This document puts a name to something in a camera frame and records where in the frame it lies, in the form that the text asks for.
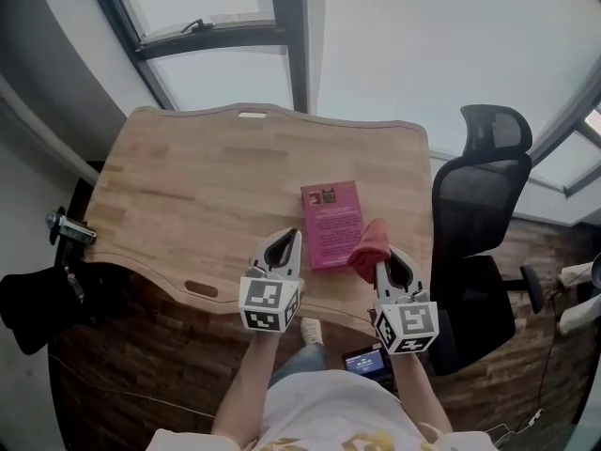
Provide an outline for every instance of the red fabric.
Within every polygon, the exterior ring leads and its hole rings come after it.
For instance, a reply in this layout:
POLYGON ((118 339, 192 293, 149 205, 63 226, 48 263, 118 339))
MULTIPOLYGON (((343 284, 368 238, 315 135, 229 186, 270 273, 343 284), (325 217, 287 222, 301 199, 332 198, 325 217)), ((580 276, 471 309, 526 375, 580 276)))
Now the red fabric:
POLYGON ((348 257, 347 264, 367 283, 374 284, 376 264, 391 258, 388 223, 376 219, 363 231, 359 243, 348 257))

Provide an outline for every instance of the white sleeve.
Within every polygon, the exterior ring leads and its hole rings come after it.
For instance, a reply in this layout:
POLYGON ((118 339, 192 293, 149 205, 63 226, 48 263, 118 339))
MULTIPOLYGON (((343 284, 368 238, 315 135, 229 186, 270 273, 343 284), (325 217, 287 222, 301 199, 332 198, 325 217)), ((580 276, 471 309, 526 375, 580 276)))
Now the white sleeve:
POLYGON ((435 442, 439 451, 496 451, 490 437, 482 431, 443 434, 435 442))
POLYGON ((223 436, 171 432, 159 429, 146 451, 240 451, 239 446, 223 436))

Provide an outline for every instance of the mesh chair back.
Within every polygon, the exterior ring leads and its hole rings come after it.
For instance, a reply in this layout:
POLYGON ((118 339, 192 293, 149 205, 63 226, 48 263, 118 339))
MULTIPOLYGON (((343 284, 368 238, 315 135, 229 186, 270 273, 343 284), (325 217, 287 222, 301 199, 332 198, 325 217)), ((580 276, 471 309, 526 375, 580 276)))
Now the mesh chair back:
POLYGON ((518 112, 495 105, 461 112, 468 123, 464 154, 446 163, 432 186, 433 295, 459 259, 501 244, 532 169, 532 134, 518 112))

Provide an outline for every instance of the white shoe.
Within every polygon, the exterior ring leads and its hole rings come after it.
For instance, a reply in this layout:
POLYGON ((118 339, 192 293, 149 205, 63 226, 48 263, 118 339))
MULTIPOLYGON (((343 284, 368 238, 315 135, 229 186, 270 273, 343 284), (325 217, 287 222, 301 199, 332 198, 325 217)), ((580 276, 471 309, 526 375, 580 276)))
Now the white shoe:
POLYGON ((302 318, 300 320, 300 333, 302 334, 302 340, 304 341, 305 346, 313 344, 314 342, 323 345, 321 322, 317 319, 302 318))

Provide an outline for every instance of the person's right arm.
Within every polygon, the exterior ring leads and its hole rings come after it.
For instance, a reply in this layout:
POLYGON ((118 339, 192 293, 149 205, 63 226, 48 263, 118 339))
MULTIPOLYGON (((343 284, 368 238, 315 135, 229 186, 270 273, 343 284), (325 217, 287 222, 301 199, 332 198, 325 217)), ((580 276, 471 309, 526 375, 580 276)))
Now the person's right arm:
POLYGON ((438 435, 433 429, 423 426, 423 423, 442 433, 453 432, 449 418, 434 394, 424 367, 417 356, 415 354, 396 354, 391 356, 391 362, 398 397, 403 409, 424 437, 433 443, 438 435))

